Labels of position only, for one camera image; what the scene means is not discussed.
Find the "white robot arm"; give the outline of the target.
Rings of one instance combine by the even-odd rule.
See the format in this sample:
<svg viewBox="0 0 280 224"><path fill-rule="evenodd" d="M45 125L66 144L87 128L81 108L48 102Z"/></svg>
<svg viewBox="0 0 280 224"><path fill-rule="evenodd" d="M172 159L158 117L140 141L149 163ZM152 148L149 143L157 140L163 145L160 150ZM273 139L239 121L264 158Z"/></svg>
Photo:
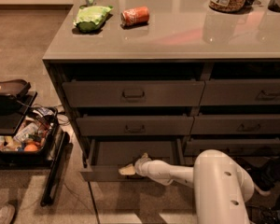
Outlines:
<svg viewBox="0 0 280 224"><path fill-rule="evenodd" d="M191 167L152 160L143 154L119 168L121 175L148 177L164 186L178 182L194 190L197 224L250 224L245 203L254 194L248 172L225 153L208 149Z"/></svg>

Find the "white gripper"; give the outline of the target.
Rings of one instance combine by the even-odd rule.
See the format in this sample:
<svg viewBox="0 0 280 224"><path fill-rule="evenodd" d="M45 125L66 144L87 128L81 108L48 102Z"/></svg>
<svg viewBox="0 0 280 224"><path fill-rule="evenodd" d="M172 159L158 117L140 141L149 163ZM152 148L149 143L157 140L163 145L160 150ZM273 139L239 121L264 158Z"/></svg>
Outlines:
<svg viewBox="0 0 280 224"><path fill-rule="evenodd" d="M154 176L154 168L153 168L153 160L148 156L147 153L144 153L133 166L132 163L119 168L119 173L121 175L135 175L138 174L140 176L153 177Z"/></svg>

